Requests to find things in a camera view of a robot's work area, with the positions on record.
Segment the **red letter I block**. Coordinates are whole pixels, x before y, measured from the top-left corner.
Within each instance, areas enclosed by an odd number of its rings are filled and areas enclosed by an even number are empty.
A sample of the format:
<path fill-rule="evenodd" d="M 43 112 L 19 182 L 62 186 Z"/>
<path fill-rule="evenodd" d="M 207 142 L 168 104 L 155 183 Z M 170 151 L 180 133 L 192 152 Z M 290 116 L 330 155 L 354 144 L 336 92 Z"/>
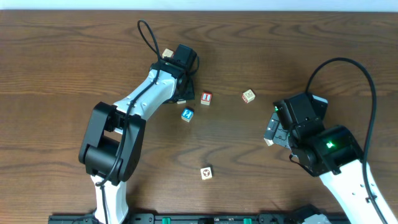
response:
<path fill-rule="evenodd" d="M 212 99 L 212 94 L 208 92 L 203 92 L 201 95 L 201 104 L 210 105 Z"/>

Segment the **blue number 2 block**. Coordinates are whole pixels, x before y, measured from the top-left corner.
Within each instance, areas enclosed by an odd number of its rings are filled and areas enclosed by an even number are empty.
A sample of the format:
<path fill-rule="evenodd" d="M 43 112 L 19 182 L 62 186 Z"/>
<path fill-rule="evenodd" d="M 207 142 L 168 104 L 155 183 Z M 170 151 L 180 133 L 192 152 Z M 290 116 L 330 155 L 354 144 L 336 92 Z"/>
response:
<path fill-rule="evenodd" d="M 181 114 L 181 118 L 182 118 L 184 121 L 186 121 L 186 122 L 189 123 L 189 122 L 191 121 L 193 115 L 194 115 L 193 110 L 188 109 L 188 108 L 185 108 L 185 109 L 183 110 L 182 114 Z"/>

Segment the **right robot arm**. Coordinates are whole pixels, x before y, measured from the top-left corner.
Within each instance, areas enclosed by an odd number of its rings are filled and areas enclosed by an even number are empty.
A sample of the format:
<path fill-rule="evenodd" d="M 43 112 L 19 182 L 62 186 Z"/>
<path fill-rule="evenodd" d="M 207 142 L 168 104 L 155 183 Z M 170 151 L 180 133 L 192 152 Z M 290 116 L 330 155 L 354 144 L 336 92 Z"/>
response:
<path fill-rule="evenodd" d="M 325 128 L 328 101 L 300 93 L 273 103 L 264 140 L 290 149 L 290 160 L 318 177 L 337 199 L 351 223 L 397 223 L 364 163 L 364 152 L 346 127 Z"/>

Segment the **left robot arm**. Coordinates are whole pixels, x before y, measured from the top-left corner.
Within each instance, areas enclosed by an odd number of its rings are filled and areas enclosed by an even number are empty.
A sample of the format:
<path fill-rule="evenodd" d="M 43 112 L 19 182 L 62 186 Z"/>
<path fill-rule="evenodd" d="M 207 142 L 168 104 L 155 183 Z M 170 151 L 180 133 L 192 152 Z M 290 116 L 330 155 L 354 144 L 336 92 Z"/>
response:
<path fill-rule="evenodd" d="M 78 155 L 96 188 L 93 223 L 126 222 L 126 182 L 139 162 L 146 122 L 162 104 L 194 99 L 192 66 L 197 61 L 193 49 L 179 45 L 153 63 L 127 97 L 93 108 Z"/>

